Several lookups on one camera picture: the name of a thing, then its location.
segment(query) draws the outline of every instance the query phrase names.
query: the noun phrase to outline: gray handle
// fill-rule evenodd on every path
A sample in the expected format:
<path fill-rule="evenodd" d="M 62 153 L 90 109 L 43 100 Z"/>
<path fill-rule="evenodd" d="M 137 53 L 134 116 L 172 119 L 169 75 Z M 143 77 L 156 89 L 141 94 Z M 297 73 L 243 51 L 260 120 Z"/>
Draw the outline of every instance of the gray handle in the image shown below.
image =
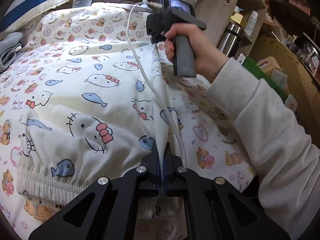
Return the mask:
<path fill-rule="evenodd" d="M 196 77 L 195 58 L 187 36 L 178 35 L 172 41 L 175 47 L 173 74 L 180 77 Z"/>

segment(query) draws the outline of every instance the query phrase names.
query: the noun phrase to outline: wooden shelf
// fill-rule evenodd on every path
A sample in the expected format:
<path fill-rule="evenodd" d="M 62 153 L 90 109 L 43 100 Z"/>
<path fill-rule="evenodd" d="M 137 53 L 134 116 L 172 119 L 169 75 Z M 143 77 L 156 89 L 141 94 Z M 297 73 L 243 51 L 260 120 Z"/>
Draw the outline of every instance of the wooden shelf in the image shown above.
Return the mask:
<path fill-rule="evenodd" d="M 257 23 L 254 27 L 251 36 L 249 36 L 247 33 L 244 34 L 244 37 L 242 38 L 237 51 L 237 56 L 239 56 L 241 53 L 243 53 L 245 56 L 248 56 L 258 37 L 268 7 L 265 5 L 263 0 L 238 0 L 237 6 L 243 9 L 243 11 L 241 12 L 243 18 L 240 23 L 240 26 L 243 29 L 245 29 L 247 25 L 251 12 L 256 11 L 258 13 Z"/>
<path fill-rule="evenodd" d="M 263 0 L 231 0 L 229 4 L 226 4 L 226 0 L 198 0 L 195 6 L 195 14 L 197 18 L 206 23 L 207 29 L 204 32 L 210 41 L 217 46 L 228 23 L 234 23 L 230 17 L 235 5 L 243 9 L 241 12 L 244 16 L 243 20 L 240 25 L 237 24 L 243 29 L 251 12 L 256 11 L 258 13 L 257 23 L 251 37 L 245 34 L 239 46 L 239 51 L 248 56 L 267 12 L 267 6 Z"/>

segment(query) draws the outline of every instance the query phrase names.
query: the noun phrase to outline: gray cloth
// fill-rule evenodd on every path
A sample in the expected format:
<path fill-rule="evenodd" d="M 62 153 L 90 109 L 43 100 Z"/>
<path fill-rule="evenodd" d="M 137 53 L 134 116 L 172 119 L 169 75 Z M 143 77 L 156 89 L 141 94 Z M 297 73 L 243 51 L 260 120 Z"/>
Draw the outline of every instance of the gray cloth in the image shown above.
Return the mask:
<path fill-rule="evenodd" d="M 0 41 L 0 55 L 7 49 L 14 47 L 22 38 L 22 33 L 10 33 Z"/>
<path fill-rule="evenodd" d="M 5 71 L 14 61 L 17 56 L 17 53 L 14 50 L 19 46 L 21 46 L 20 43 L 16 44 L 14 47 L 6 49 L 0 55 L 0 73 Z"/>

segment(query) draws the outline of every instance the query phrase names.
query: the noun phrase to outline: red bow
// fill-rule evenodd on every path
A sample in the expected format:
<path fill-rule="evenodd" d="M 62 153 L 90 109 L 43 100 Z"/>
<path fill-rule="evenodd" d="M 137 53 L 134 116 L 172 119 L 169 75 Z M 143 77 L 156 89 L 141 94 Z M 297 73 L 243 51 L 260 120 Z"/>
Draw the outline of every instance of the red bow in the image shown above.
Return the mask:
<path fill-rule="evenodd" d="M 30 101 L 30 100 L 26 101 L 26 105 L 30 106 L 32 109 L 35 108 L 35 104 L 36 103 L 34 101 Z"/>
<path fill-rule="evenodd" d="M 138 65 L 138 64 L 135 64 L 134 62 L 128 61 L 127 63 L 128 63 L 129 65 L 132 65 L 132 66 L 135 66 L 135 67 L 139 67 L 139 65 Z"/>
<path fill-rule="evenodd" d="M 112 136 L 112 134 L 109 133 L 107 128 L 108 128 L 108 125 L 106 123 L 103 123 L 103 122 L 99 123 L 97 125 L 97 127 L 96 127 L 96 130 L 99 131 L 99 135 L 101 136 L 102 141 L 103 141 L 104 144 L 107 144 L 108 142 L 113 140 L 113 136 Z"/>
<path fill-rule="evenodd" d="M 114 83 L 119 83 L 120 81 L 117 80 L 115 77 L 112 77 L 112 76 L 109 76 L 109 75 L 106 75 L 106 79 L 114 82 Z"/>
<path fill-rule="evenodd" d="M 133 105 L 133 108 L 137 110 L 138 116 L 141 117 L 142 120 L 146 120 L 147 119 L 147 115 L 146 113 L 142 113 L 138 110 L 138 106 L 136 104 Z"/>

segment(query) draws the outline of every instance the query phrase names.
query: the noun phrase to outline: hand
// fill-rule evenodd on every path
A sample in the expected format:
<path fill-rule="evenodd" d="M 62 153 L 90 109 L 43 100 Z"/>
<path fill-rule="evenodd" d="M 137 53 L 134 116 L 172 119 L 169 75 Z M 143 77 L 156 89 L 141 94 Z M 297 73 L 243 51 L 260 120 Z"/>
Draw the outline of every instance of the hand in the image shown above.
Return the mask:
<path fill-rule="evenodd" d="M 204 76 L 213 83 L 228 57 L 213 46 L 205 34 L 194 24 L 175 23 L 164 35 L 167 39 L 164 43 L 165 53 L 168 60 L 172 61 L 174 56 L 174 45 L 170 39 L 176 35 L 185 35 L 195 54 L 196 73 Z"/>

